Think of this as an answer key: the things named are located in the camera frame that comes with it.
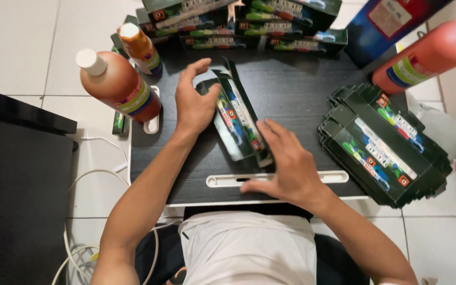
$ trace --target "brown bottle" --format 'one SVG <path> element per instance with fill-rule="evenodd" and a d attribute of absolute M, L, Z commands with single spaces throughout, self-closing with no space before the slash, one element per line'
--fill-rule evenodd
<path fill-rule="evenodd" d="M 83 49 L 77 64 L 84 89 L 106 105 L 140 123 L 161 112 L 160 98 L 122 55 Z"/>

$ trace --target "bottle label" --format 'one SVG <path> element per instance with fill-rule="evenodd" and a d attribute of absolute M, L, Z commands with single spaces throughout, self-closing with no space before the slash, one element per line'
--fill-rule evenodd
<path fill-rule="evenodd" d="M 153 47 L 150 52 L 140 59 L 134 58 L 136 65 L 140 70 L 145 74 L 155 74 L 158 73 L 163 67 L 161 57 L 156 51 L 156 48 Z"/>
<path fill-rule="evenodd" d="M 115 103 L 115 107 L 121 113 L 135 116 L 149 105 L 154 96 L 156 96 L 154 90 L 139 76 L 133 92 L 131 92 L 128 97 L 124 98 L 124 100 Z"/>
<path fill-rule="evenodd" d="M 408 88 L 438 73 L 430 72 L 420 65 L 415 54 L 410 54 L 387 69 L 388 78 L 402 88 Z"/>
<path fill-rule="evenodd" d="M 369 12 L 368 16 L 387 37 L 393 36 L 412 19 L 412 15 L 398 0 L 382 0 Z"/>

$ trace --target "floor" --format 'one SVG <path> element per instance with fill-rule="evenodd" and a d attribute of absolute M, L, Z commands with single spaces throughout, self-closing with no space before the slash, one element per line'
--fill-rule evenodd
<path fill-rule="evenodd" d="M 332 27 L 346 26 L 364 2 L 344 0 Z M 139 0 L 0 0 L 0 93 L 77 121 L 76 139 L 103 136 L 127 154 L 128 142 L 111 135 L 113 110 L 86 94 L 74 57 L 86 47 L 109 50 L 110 35 L 127 14 L 134 15 L 140 7 Z M 416 39 L 412 33 L 401 44 L 406 47 Z M 409 92 L 421 102 L 444 109 L 436 79 Z M 120 150 L 102 140 L 81 142 L 76 155 L 74 175 L 94 168 L 112 169 L 124 162 Z M 126 177 L 126 170 L 121 175 Z M 80 180 L 71 194 L 67 219 L 76 243 L 99 244 L 106 217 L 124 191 L 125 186 L 106 173 Z M 402 211 L 372 200 L 348 204 L 397 244 L 419 279 L 436 277 L 438 284 L 456 284 L 456 173 L 448 177 L 445 193 Z M 312 227 L 317 233 L 332 235 L 321 220 L 314 219 Z"/>

